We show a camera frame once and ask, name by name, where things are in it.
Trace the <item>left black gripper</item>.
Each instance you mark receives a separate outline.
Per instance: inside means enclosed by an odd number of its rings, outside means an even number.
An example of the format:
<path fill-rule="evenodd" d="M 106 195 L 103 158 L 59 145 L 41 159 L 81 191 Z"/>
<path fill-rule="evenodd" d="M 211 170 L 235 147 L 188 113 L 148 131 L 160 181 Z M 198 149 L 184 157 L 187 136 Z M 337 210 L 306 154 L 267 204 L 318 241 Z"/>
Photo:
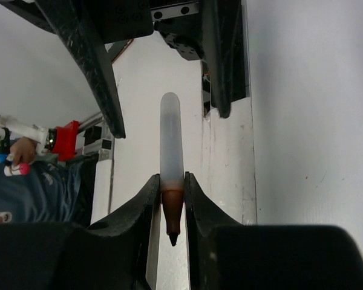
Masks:
<path fill-rule="evenodd" d="M 103 43 L 156 31 L 182 58 L 206 61 L 211 103 L 220 117 L 228 118 L 232 103 L 247 96 L 241 1 L 97 1 L 96 28 L 83 1 L 44 0 L 36 5 L 84 74 L 115 138 L 126 133 Z"/>

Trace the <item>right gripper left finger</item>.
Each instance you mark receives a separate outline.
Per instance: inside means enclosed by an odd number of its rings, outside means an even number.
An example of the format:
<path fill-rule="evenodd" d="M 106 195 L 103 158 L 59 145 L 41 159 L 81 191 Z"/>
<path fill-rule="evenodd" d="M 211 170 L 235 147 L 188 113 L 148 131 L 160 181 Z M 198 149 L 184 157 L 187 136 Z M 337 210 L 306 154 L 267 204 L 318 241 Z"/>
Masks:
<path fill-rule="evenodd" d="M 155 289 L 160 177 L 88 228 L 0 224 L 0 289 Z"/>

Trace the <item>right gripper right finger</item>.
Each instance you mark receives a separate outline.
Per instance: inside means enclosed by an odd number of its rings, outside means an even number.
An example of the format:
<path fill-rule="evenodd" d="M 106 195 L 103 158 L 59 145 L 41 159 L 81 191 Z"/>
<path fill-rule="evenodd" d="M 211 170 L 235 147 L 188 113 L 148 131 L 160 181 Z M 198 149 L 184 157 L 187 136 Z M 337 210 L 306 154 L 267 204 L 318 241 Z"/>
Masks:
<path fill-rule="evenodd" d="M 363 258 L 329 225 L 242 225 L 184 181 L 192 289 L 363 289 Z"/>

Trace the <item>orange tip marker pen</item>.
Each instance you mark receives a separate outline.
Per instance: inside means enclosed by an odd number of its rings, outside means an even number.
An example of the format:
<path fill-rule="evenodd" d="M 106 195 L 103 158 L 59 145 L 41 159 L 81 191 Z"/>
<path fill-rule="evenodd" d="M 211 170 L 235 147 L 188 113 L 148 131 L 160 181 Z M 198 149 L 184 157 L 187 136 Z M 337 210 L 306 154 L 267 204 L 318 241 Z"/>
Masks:
<path fill-rule="evenodd" d="M 166 234 L 176 246 L 184 203 L 184 164 L 180 100 L 167 92 L 160 102 L 160 191 Z"/>

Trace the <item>operator hand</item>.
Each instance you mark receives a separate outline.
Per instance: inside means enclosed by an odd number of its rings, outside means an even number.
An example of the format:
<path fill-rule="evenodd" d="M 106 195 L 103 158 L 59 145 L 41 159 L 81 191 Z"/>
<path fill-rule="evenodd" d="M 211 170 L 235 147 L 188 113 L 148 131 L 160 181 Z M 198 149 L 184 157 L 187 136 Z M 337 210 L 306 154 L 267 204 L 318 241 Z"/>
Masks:
<path fill-rule="evenodd" d="M 10 153 L 13 155 L 13 165 L 17 166 L 20 163 L 31 164 L 36 156 L 37 142 L 27 137 L 22 137 L 15 141 L 10 148 Z"/>

